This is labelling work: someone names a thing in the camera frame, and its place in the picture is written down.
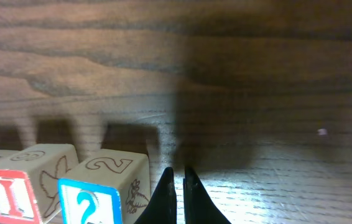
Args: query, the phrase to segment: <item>wood surface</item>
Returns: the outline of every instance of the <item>wood surface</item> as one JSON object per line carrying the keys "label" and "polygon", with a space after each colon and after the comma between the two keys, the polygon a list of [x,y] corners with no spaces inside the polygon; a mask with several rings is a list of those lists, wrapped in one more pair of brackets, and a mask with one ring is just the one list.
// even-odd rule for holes
{"label": "wood surface", "polygon": [[352,223],[352,0],[0,0],[0,147],[37,142],[146,150],[178,223],[184,164],[232,223]]}

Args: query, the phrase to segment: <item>red square frame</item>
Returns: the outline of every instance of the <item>red square frame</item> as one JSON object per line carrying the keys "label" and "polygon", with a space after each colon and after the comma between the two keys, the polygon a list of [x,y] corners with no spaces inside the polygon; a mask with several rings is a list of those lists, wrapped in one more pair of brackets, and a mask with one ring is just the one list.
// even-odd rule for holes
{"label": "red square frame", "polygon": [[0,223],[9,223],[9,224],[39,224],[41,222],[40,218],[40,212],[38,205],[34,202],[36,202],[34,191],[32,190],[31,182],[28,178],[28,175],[19,170],[0,170],[0,177],[4,178],[20,178],[25,180],[25,186],[27,188],[27,193],[29,196],[30,204],[32,207],[32,211],[34,213],[34,219],[33,220],[25,220],[25,219],[20,219],[20,218],[13,218],[9,216],[4,216],[0,214]]}

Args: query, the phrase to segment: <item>blue border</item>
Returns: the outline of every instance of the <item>blue border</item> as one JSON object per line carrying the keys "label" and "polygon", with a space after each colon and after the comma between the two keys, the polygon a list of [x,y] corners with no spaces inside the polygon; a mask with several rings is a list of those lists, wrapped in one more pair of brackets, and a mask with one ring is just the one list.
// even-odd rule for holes
{"label": "blue border", "polygon": [[121,198],[119,196],[118,191],[115,188],[107,187],[98,184],[92,184],[87,182],[80,182],[77,180],[71,179],[59,179],[57,182],[58,187],[58,196],[60,197],[60,202],[62,205],[62,215],[63,215],[63,223],[67,223],[66,214],[65,214],[65,206],[64,206],[64,198],[62,192],[62,185],[71,186],[71,187],[78,187],[83,190],[89,190],[92,192],[99,192],[103,194],[111,195],[113,201],[113,217],[114,217],[114,224],[122,224],[122,211],[121,211]]}

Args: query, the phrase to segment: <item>dark brown wood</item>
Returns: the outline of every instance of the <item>dark brown wood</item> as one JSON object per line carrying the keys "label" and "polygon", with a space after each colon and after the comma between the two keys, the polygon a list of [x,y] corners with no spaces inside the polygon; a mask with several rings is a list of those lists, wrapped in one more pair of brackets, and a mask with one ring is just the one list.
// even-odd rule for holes
{"label": "dark brown wood", "polygon": [[179,223],[184,164],[232,223],[352,223],[352,1],[0,0],[1,127],[173,166]]}

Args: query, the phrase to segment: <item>question mark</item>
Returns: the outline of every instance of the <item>question mark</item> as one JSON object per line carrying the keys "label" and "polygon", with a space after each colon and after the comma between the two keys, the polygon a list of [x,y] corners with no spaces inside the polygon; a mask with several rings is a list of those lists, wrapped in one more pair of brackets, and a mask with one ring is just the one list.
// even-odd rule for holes
{"label": "question mark", "polygon": [[89,216],[91,216],[91,214],[93,214],[96,211],[95,201],[97,201],[97,198],[95,197],[95,195],[92,192],[87,192],[87,191],[82,190],[81,192],[79,192],[78,196],[76,196],[76,200],[79,205],[84,200],[89,201],[89,206],[85,210],[85,212],[83,213],[82,219],[81,219],[81,224],[85,224],[85,222],[89,218]]}

